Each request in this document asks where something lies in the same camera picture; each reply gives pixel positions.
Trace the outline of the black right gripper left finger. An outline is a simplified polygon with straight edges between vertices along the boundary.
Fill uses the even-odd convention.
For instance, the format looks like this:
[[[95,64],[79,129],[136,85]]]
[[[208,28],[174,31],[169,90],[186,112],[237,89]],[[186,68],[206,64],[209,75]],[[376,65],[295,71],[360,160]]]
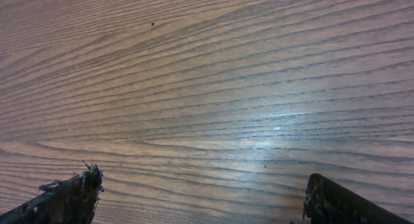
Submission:
[[[91,224],[103,192],[97,164],[74,177],[39,186],[42,194],[1,214],[1,224]]]

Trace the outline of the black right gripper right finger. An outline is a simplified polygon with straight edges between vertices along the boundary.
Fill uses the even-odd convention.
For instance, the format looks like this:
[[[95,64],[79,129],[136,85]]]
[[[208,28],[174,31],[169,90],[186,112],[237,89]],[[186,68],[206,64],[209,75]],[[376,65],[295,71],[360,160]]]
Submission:
[[[413,224],[320,174],[309,177],[302,217],[311,224]]]

